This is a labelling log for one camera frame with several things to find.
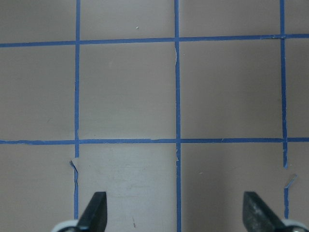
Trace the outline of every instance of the gray surface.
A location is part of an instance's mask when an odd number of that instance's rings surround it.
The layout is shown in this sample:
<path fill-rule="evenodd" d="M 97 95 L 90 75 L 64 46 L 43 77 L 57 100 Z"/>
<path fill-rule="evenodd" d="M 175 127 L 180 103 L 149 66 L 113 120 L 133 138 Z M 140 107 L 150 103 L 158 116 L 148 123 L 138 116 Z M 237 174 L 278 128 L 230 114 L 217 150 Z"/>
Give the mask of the gray surface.
<path fill-rule="evenodd" d="M 298 175 L 289 190 L 290 218 L 301 221 L 307 226 L 309 225 L 309 202 L 307 197 L 309 191 L 308 154 L 308 143 L 289 144 L 289 172 Z"/>
<path fill-rule="evenodd" d="M 175 145 L 81 145 L 80 212 L 107 191 L 106 231 L 176 231 Z"/>
<path fill-rule="evenodd" d="M 181 36 L 280 33 L 278 0 L 180 0 Z"/>
<path fill-rule="evenodd" d="M 283 218 L 281 144 L 183 144 L 182 231 L 245 232 L 244 191 L 256 191 Z"/>
<path fill-rule="evenodd" d="M 174 37 L 170 0 L 81 1 L 81 39 Z"/>
<path fill-rule="evenodd" d="M 2 232 L 49 232 L 73 218 L 72 157 L 73 145 L 0 145 Z"/>
<path fill-rule="evenodd" d="M 75 40 L 74 0 L 1 0 L 0 43 Z"/>
<path fill-rule="evenodd" d="M 174 43 L 85 45 L 80 138 L 175 138 Z"/>
<path fill-rule="evenodd" d="M 182 138 L 282 137 L 280 41 L 181 43 Z"/>
<path fill-rule="evenodd" d="M 309 33 L 309 1 L 285 0 L 285 32 L 288 34 Z"/>
<path fill-rule="evenodd" d="M 287 126 L 289 137 L 309 137 L 309 40 L 286 41 Z"/>
<path fill-rule="evenodd" d="M 74 46 L 0 49 L 0 139 L 74 139 L 74 57 Z"/>

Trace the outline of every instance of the grid square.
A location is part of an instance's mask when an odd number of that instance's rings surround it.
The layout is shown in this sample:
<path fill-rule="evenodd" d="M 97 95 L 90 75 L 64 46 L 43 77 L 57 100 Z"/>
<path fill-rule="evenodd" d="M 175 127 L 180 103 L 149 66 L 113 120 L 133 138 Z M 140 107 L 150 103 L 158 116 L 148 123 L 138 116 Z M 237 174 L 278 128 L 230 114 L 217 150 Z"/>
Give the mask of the grid square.
<path fill-rule="evenodd" d="M 174 1 L 81 2 L 81 39 L 174 37 Z"/>
<path fill-rule="evenodd" d="M 279 2 L 180 0 L 180 35 L 195 37 L 279 34 Z"/>
<path fill-rule="evenodd" d="M 0 43 L 75 40 L 74 0 L 1 0 Z"/>
<path fill-rule="evenodd" d="M 281 144 L 183 144 L 182 231 L 238 231 L 244 191 L 283 217 Z"/>
<path fill-rule="evenodd" d="M 176 231 L 175 145 L 81 145 L 80 212 L 107 192 L 106 231 Z"/>
<path fill-rule="evenodd" d="M 73 219 L 72 145 L 0 145 L 1 231 L 51 231 Z"/>
<path fill-rule="evenodd" d="M 285 44 L 288 135 L 309 137 L 309 40 L 288 39 Z"/>
<path fill-rule="evenodd" d="M 0 139 L 74 139 L 74 46 L 0 50 Z"/>
<path fill-rule="evenodd" d="M 288 34 L 309 33 L 309 1 L 286 0 L 285 32 Z"/>
<path fill-rule="evenodd" d="M 280 41 L 181 43 L 182 138 L 280 138 Z"/>
<path fill-rule="evenodd" d="M 175 137 L 174 43 L 85 45 L 80 62 L 80 138 Z"/>
<path fill-rule="evenodd" d="M 289 172 L 297 174 L 296 181 L 289 188 L 289 218 L 309 225 L 309 203 L 306 193 L 309 191 L 309 144 L 289 143 Z"/>

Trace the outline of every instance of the black object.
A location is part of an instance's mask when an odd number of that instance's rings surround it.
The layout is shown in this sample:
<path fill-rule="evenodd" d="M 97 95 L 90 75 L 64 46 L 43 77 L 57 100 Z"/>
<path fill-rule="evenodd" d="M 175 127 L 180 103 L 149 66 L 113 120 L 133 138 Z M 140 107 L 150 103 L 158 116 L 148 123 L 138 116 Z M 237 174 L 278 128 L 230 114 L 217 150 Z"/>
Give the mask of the black object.
<path fill-rule="evenodd" d="M 66 227 L 58 232 L 104 232 L 106 224 L 106 192 L 95 192 L 76 227 Z"/>
<path fill-rule="evenodd" d="M 285 226 L 255 192 L 244 193 L 242 221 L 248 232 L 308 232 L 299 226 Z"/>

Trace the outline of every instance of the gray floor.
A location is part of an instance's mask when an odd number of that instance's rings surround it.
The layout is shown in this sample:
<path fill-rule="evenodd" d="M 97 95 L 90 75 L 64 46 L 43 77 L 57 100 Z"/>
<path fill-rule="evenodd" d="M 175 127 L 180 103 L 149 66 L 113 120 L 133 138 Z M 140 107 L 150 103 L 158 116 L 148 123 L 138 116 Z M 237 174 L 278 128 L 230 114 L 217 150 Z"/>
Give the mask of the gray floor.
<path fill-rule="evenodd" d="M 106 232 L 177 231 L 180 183 L 183 232 L 244 232 L 243 192 L 256 191 L 283 218 L 293 174 L 289 216 L 309 226 L 309 143 L 289 142 L 283 167 L 281 39 L 273 36 L 281 32 L 280 1 L 175 2 L 179 36 L 189 37 L 178 56 L 174 1 L 81 0 L 76 36 L 75 0 L 0 0 L 1 231 L 50 231 L 73 219 L 70 160 L 79 171 L 79 213 L 94 191 L 107 191 Z M 309 141 L 308 12 L 308 0 L 285 0 L 285 33 L 307 37 L 284 40 L 287 136 L 301 141 Z M 269 39 L 217 37 L 254 35 Z M 166 39 L 122 40 L 147 38 Z M 245 143 L 254 138 L 267 143 Z M 78 139 L 88 144 L 75 158 Z"/>

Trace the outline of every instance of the blue grid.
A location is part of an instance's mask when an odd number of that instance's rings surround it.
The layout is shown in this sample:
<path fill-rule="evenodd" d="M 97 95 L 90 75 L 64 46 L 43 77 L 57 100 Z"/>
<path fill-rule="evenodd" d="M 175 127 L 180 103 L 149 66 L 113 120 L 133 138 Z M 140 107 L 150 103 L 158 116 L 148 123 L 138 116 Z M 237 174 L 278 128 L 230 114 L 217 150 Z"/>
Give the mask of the blue grid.
<path fill-rule="evenodd" d="M 179 0 L 174 0 L 175 11 L 175 35 L 172 38 L 145 38 L 145 39 L 113 39 L 113 40 L 80 40 L 80 13 L 81 1 L 76 0 L 76 35 L 75 41 L 56 41 L 56 42 L 32 42 L 32 43 L 0 43 L 2 47 L 31 47 L 31 46 L 75 46 L 75 114 L 74 114 L 74 140 L 48 140 L 31 141 L 0 140 L 0 144 L 27 144 L 27 145 L 75 145 L 75 157 L 79 157 L 80 144 L 175 144 L 177 154 L 177 232 L 181 232 L 181 144 L 189 143 L 282 143 L 283 146 L 283 166 L 288 167 L 288 143 L 309 142 L 309 137 L 289 138 L 286 121 L 286 76 L 285 76 L 285 40 L 309 38 L 309 34 L 285 34 L 284 0 L 280 0 L 280 34 L 274 35 L 245 35 L 245 36 L 208 36 L 208 37 L 180 37 L 179 36 Z M 220 138 L 220 139 L 183 139 L 181 137 L 181 104 L 180 104 L 180 42 L 196 41 L 228 41 L 228 40 L 264 40 L 279 39 L 281 41 L 281 99 L 282 99 L 282 138 Z M 79 65 L 80 65 L 80 45 L 83 44 L 129 44 L 129 43 L 155 43 L 155 42 L 174 42 L 176 49 L 175 81 L 176 81 L 176 139 L 79 139 Z M 78 218 L 78 172 L 71 162 L 74 169 L 74 218 Z M 284 187 L 284 205 L 286 218 L 289 216 L 289 187 L 294 181 Z"/>

